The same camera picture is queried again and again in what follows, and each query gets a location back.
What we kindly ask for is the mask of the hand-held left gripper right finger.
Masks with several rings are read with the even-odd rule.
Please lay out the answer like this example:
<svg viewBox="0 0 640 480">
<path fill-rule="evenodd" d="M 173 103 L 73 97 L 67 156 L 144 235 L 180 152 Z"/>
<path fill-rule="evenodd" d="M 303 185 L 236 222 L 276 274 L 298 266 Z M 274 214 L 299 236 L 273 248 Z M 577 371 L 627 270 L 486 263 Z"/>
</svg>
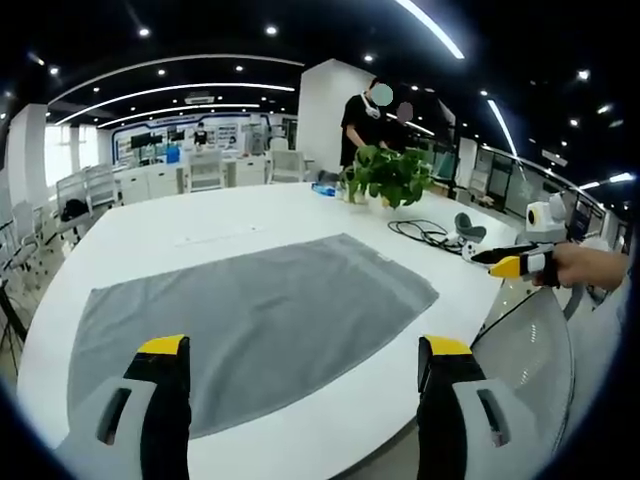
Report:
<svg viewBox="0 0 640 480">
<path fill-rule="evenodd" d="M 419 479 L 528 476 L 528 408 L 466 344 L 422 336 L 417 388 Z"/>
</svg>

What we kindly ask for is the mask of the person's right hand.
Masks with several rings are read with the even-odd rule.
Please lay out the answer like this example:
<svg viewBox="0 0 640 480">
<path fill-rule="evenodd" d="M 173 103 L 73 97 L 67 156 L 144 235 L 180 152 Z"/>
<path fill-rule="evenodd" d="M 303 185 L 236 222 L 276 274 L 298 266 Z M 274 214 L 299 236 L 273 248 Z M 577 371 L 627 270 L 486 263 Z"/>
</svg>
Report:
<svg viewBox="0 0 640 480">
<path fill-rule="evenodd" d="M 575 244 L 562 243 L 551 251 L 552 260 L 556 267 L 556 280 L 548 280 L 542 273 L 534 277 L 537 286 L 572 287 L 587 284 L 599 288 L 607 285 L 606 277 L 602 276 L 602 259 L 606 258 L 603 251 L 581 247 Z"/>
</svg>

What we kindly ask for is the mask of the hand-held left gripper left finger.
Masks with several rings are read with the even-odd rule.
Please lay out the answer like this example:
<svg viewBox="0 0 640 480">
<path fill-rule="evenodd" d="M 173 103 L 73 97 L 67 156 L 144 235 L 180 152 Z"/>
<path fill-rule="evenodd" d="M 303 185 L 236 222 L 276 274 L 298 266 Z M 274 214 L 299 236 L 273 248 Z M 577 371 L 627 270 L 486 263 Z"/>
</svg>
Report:
<svg viewBox="0 0 640 480">
<path fill-rule="evenodd" d="M 190 339 L 154 338 L 69 415 L 55 449 L 75 479 L 188 479 Z"/>
</svg>

